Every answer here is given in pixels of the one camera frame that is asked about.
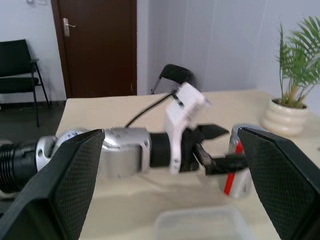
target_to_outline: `transparent plastic box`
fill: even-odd
[[[155,240],[257,240],[232,205],[162,213],[154,226]]]

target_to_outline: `black chair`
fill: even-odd
[[[42,86],[46,103],[50,103],[37,64],[38,59],[32,59],[25,39],[0,42],[0,94],[33,92],[36,125],[39,127],[36,86]],[[8,77],[20,74],[31,74],[31,77]]]
[[[164,66],[157,82],[153,89],[151,89],[151,94],[155,94],[155,91],[162,78],[172,80],[177,84],[181,85],[185,82],[192,83],[194,81],[194,74],[189,69],[186,69],[182,66],[177,66],[174,64],[167,64]]]

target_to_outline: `door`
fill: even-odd
[[[136,0],[52,0],[67,97],[137,94],[136,6]]]

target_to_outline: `robotic arm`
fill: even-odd
[[[217,125],[195,124],[197,115],[208,106],[210,103],[206,98],[185,83],[166,109],[166,132],[150,133],[145,128],[129,127],[103,129],[99,171],[107,177],[124,178],[156,167],[169,167],[172,174],[195,171],[199,163],[211,169],[207,174],[225,174],[246,168],[243,156],[234,156],[233,162],[237,165],[229,162],[231,167],[228,168],[226,162],[215,162],[202,148],[204,140],[228,133]],[[59,138],[44,136],[36,143],[0,146],[0,190],[5,193],[21,191],[28,180],[50,162],[64,142],[88,131],[76,128]]]
[[[98,165],[108,177],[123,178],[150,167],[168,166],[172,174],[195,171],[199,164],[206,175],[249,167],[281,239],[318,239],[320,170],[293,142],[250,128],[238,131],[245,156],[212,158],[201,143],[228,131],[195,125],[196,115],[207,105],[200,95],[189,86],[181,88],[167,109],[166,132],[74,129],[33,144],[0,146],[0,189],[21,191],[0,219],[0,240],[78,239]]]

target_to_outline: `textured black panel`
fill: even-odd
[[[99,137],[83,145],[53,194],[54,205],[70,240],[79,238],[85,222],[95,189],[100,153]]]
[[[239,131],[239,137],[257,194],[280,238],[300,239],[296,237],[317,210],[315,189],[278,148],[276,141],[245,130]],[[288,143],[291,150],[298,149],[292,142]]]
[[[0,240],[77,240],[93,196],[105,136],[64,142],[0,219]]]

